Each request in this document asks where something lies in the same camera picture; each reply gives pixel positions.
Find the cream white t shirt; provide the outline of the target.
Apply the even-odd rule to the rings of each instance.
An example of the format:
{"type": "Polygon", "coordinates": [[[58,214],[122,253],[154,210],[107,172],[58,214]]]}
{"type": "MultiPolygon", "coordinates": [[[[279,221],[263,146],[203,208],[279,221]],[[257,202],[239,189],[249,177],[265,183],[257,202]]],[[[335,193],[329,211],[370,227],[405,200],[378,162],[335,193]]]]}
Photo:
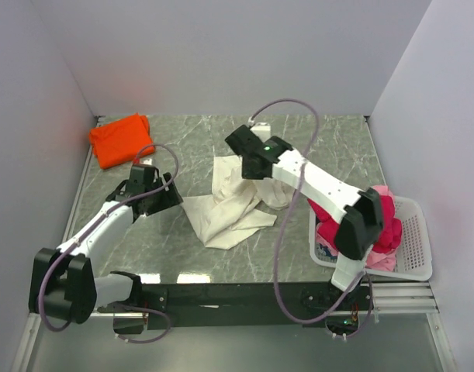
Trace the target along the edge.
{"type": "Polygon", "coordinates": [[[257,231],[272,227],[276,215],[257,210],[259,203],[281,210],[292,201],[294,189],[270,178],[245,180],[235,155],[213,158],[212,193],[184,197],[182,207],[206,248],[229,250],[257,231]]]}

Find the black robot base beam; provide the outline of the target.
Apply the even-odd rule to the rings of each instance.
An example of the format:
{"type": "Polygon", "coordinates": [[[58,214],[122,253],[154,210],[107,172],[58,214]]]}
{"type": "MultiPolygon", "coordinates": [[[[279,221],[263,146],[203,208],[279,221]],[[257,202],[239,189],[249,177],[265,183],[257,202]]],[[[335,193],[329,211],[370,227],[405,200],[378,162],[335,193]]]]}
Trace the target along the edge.
{"type": "Polygon", "coordinates": [[[346,295],[329,282],[145,284],[139,298],[100,308],[121,336],[167,327],[300,324],[352,334],[360,312],[372,310],[372,286],[346,295]]]}

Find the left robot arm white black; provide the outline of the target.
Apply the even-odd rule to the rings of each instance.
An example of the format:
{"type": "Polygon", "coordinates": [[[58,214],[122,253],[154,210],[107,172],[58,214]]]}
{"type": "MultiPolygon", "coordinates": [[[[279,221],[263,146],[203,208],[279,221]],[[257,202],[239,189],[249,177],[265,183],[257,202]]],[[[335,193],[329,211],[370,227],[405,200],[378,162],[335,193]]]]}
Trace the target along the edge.
{"type": "Polygon", "coordinates": [[[43,248],[33,260],[29,311],[66,324],[85,322],[94,310],[117,303],[137,310],[144,293],[140,276],[114,270],[97,275],[99,258],[140,217],[180,205],[183,199],[171,173],[137,164],[106,197],[97,214],[73,237],[54,249],[43,248]]]}

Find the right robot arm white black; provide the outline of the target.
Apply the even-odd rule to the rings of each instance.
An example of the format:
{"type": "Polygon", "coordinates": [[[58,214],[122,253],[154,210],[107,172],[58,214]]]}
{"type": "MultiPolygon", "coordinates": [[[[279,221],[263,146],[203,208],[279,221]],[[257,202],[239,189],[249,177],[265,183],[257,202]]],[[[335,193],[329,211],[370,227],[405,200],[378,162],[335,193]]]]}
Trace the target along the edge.
{"type": "Polygon", "coordinates": [[[319,205],[338,224],[334,236],[338,256],[328,293],[335,308],[348,308],[356,299],[353,287],[360,281],[368,252],[383,230],[379,193],[340,181],[285,140],[272,136],[263,141],[246,125],[235,129],[225,142],[241,157],[243,179],[281,181],[319,205]]]}

